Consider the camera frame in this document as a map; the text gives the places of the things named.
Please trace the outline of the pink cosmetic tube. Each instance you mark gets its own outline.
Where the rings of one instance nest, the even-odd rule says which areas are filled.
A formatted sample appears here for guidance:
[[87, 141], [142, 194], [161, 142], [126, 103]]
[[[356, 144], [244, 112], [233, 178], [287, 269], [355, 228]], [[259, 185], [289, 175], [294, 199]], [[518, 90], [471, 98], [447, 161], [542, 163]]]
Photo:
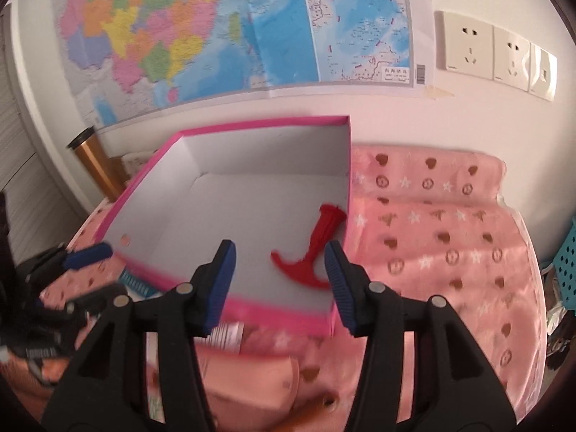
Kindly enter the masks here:
[[298, 398], [303, 376], [292, 357], [241, 355], [204, 347], [197, 355], [218, 431], [300, 431], [340, 406], [339, 395], [331, 391]]

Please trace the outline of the red plastic goblet hook stand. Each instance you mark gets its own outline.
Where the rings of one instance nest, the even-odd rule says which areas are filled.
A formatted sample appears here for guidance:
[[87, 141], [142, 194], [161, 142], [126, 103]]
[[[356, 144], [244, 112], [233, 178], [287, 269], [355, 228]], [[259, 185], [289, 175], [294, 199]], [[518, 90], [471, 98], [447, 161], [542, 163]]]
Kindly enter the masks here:
[[340, 207], [332, 204], [322, 204], [319, 208], [319, 218], [310, 234], [307, 253], [297, 261], [284, 260], [280, 253], [272, 251], [270, 259], [274, 266], [289, 280], [304, 287], [326, 291], [330, 283], [316, 275], [314, 264], [322, 254], [324, 247], [335, 236], [339, 227], [346, 221], [347, 214]]

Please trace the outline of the grey door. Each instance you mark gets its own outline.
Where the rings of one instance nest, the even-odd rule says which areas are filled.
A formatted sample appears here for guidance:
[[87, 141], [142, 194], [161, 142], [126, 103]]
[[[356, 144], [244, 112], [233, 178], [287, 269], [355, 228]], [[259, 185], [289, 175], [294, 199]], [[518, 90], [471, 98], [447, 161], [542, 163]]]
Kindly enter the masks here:
[[48, 156], [23, 100], [9, 7], [1, 11], [1, 191], [17, 262], [69, 242], [87, 217]]

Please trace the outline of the copper travel tumbler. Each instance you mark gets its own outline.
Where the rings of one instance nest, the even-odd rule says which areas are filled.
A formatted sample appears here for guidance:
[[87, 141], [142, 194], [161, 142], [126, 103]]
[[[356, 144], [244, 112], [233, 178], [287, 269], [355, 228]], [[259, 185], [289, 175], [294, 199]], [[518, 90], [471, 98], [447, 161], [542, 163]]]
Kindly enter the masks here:
[[115, 202], [122, 195], [125, 184], [117, 175], [93, 127], [78, 134], [67, 148], [75, 154], [109, 202]]

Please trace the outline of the teal plastic basket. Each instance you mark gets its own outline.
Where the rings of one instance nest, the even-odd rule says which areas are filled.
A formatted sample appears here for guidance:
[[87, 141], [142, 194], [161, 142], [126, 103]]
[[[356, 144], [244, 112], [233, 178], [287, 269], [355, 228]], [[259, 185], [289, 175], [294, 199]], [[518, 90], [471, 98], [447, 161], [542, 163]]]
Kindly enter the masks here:
[[566, 310], [576, 309], [576, 221], [572, 217], [570, 230], [553, 259], [561, 302]]

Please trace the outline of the pink patterned blanket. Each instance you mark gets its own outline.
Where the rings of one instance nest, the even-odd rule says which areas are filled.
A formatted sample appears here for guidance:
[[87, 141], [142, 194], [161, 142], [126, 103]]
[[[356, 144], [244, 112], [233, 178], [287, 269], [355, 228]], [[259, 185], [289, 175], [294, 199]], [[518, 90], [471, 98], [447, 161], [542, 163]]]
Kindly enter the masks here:
[[[544, 296], [520, 217], [499, 198], [504, 163], [462, 151], [356, 144], [351, 149], [347, 256], [402, 297], [445, 297], [480, 345], [517, 418], [537, 403], [544, 370]], [[298, 398], [341, 399], [312, 431], [340, 431], [351, 409], [365, 344], [334, 307], [328, 337], [247, 325], [231, 353], [299, 362]]]

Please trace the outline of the pink cardboard box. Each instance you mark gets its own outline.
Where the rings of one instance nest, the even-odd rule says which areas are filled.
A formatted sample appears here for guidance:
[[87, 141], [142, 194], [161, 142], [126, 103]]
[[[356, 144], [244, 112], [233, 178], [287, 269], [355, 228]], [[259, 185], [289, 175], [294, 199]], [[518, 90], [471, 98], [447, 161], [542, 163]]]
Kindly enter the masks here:
[[141, 168], [96, 239], [161, 291], [188, 281], [230, 240], [236, 264], [225, 321], [328, 337], [334, 326], [331, 293], [290, 280], [270, 255], [295, 262], [307, 253], [321, 207], [347, 209], [350, 173], [345, 116], [184, 130]]

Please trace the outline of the colourful wall map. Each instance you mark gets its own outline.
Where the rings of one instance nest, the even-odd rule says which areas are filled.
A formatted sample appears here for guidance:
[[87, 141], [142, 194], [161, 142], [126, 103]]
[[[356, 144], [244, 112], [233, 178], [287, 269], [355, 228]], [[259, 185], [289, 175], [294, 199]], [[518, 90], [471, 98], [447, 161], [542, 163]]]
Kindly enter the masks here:
[[182, 103], [282, 88], [419, 87], [432, 0], [52, 0], [64, 78], [104, 128]]

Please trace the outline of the white wall socket right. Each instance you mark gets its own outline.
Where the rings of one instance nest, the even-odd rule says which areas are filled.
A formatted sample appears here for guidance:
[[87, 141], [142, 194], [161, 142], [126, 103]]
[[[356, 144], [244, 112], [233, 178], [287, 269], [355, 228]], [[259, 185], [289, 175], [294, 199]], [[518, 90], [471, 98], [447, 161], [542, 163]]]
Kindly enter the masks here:
[[558, 86], [558, 58], [536, 44], [531, 44], [528, 92], [552, 102]]

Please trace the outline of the white wall socket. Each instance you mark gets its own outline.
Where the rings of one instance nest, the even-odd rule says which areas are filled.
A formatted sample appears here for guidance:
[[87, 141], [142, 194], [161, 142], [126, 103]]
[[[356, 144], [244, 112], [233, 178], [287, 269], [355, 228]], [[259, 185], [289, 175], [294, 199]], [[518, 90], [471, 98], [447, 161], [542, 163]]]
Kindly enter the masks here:
[[558, 58], [536, 44], [531, 44], [528, 92], [552, 102], [558, 86]]
[[530, 42], [517, 33], [493, 27], [493, 79], [527, 92], [530, 71]]
[[493, 25], [469, 16], [436, 11], [436, 66], [439, 69], [492, 80]]

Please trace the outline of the white wall socket middle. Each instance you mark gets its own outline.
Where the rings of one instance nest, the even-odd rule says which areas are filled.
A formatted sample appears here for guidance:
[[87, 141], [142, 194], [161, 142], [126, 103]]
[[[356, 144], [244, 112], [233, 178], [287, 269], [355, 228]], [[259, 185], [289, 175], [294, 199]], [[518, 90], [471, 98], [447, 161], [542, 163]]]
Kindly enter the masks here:
[[530, 71], [530, 42], [517, 33], [493, 27], [493, 79], [527, 92]]

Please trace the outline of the white wall socket left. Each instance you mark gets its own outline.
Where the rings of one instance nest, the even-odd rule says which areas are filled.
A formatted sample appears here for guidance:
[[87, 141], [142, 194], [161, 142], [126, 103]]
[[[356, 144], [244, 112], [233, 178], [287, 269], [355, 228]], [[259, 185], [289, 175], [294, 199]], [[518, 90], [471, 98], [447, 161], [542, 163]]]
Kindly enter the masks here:
[[439, 69], [492, 80], [493, 25], [469, 16], [436, 11], [436, 66]]

